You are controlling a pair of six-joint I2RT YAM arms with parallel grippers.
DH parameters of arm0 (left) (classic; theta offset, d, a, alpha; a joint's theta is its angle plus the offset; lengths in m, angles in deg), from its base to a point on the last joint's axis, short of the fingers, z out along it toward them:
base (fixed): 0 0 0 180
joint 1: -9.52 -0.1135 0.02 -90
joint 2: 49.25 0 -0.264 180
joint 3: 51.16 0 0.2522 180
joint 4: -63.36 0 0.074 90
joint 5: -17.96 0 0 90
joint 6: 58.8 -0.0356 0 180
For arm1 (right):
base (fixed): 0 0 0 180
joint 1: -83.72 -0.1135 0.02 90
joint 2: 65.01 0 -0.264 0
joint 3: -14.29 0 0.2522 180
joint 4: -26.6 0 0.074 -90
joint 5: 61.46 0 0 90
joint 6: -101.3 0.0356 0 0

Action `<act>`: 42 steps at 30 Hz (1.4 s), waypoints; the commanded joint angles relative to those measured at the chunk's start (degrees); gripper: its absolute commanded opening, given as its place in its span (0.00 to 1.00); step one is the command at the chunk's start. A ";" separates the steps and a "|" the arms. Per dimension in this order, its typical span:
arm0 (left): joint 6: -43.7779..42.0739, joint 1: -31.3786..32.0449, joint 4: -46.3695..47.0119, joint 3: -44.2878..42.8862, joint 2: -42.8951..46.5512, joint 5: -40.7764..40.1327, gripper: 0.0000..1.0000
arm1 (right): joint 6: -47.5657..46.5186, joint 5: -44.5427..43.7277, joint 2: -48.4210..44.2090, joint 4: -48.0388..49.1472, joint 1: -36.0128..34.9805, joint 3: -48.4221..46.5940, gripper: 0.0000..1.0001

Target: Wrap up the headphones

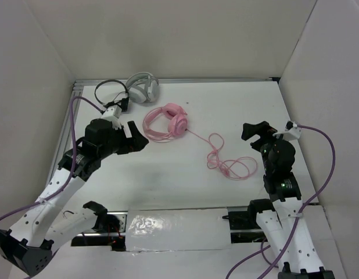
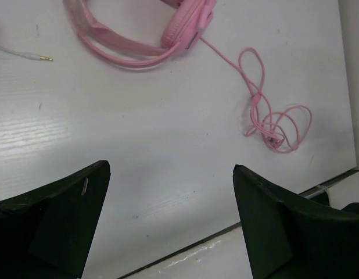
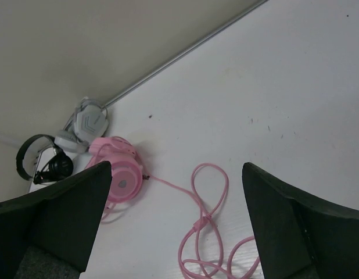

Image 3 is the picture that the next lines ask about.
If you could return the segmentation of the pink headphones with cable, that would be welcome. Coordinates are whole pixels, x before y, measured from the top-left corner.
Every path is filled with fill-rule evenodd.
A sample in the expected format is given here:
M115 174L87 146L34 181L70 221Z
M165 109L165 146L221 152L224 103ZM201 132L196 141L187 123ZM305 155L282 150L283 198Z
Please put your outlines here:
M217 273L221 273L227 278L234 278L232 273L234 256L242 245L254 240L254 236L239 241L233 247L228 258L226 259L224 257L224 246L221 234L213 220L213 215L225 201L229 190L229 178L222 168L212 163L199 164L194 168L191 174L191 189L187 190L161 178L153 177L135 147L122 137L99 137L91 143L89 153L92 157L86 165L87 168L101 162L108 162L111 166L112 182L101 222L105 222L116 205L128 202L136 197L141 190L143 181L152 178L155 181L187 194L199 208L199 218L184 236L178 248L177 258L182 276L184 278L212 278ZM206 209L195 188L196 174L206 167L217 170L224 178L222 194L212 210ZM200 233L206 226L211 226L216 235L219 251L219 257L216 263L203 261L200 258Z

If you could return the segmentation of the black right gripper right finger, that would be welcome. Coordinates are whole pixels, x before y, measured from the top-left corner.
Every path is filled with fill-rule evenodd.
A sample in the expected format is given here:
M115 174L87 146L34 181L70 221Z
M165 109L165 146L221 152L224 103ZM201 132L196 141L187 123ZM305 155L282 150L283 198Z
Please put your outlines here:
M250 162L243 165L242 184L265 278L359 278L359 210Z

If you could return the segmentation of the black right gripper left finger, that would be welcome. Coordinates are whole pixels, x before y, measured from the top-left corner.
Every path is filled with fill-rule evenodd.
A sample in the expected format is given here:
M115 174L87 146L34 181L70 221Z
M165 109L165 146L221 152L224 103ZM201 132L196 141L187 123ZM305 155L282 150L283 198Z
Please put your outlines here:
M102 162L0 202L0 278L79 278L87 269L112 181Z

